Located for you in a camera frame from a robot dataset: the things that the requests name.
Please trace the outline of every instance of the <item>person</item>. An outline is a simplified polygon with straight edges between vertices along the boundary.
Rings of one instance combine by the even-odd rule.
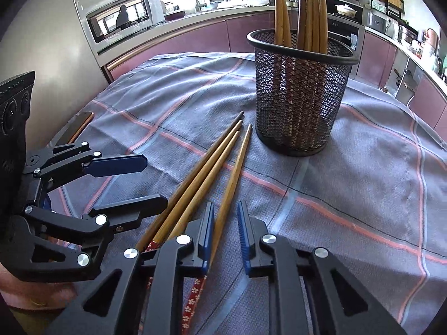
[[[127,23],[129,22],[129,15],[126,12],[127,7],[126,5],[122,5],[119,8],[119,14],[118,17],[116,18],[116,28],[121,28],[121,29],[125,29],[127,28]]]

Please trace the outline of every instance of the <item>pot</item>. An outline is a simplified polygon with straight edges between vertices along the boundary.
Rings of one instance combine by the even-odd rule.
[[[340,15],[354,18],[355,14],[357,14],[357,11],[354,10],[352,7],[349,7],[348,5],[335,5],[335,7],[337,7],[337,12]]]

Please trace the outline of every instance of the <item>microwave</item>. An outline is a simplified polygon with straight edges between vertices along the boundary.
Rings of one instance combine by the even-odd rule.
[[[165,21],[160,0],[108,0],[81,20],[98,55],[122,39]]]

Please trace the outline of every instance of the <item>metal screw cap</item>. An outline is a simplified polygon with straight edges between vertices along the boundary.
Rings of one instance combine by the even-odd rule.
[[[135,258],[138,255],[138,251],[135,248],[128,248],[124,251],[124,257]]]
[[[176,238],[176,241],[178,244],[188,244],[191,241],[191,237],[186,234],[182,234]]]
[[[90,262],[90,259],[89,259],[89,256],[88,256],[88,255],[86,255],[86,254],[84,254],[84,253],[81,253],[81,254],[78,256],[78,264],[79,264],[81,267],[85,267],[89,262]]]
[[[272,244],[276,242],[276,237],[273,234],[266,234],[262,236],[262,241],[264,243]]]
[[[326,258],[329,255],[328,250],[322,247],[316,248],[314,252],[315,255],[320,258]]]
[[[107,217],[104,214],[97,215],[95,218],[95,223],[99,226],[102,226],[107,221]]]

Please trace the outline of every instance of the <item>smartphone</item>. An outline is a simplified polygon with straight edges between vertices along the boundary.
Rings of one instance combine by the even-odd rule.
[[[73,143],[87,127],[87,125],[92,121],[95,114],[93,112],[82,112],[76,119],[68,126],[66,131],[63,133],[59,141],[57,141],[56,146],[66,145]]]

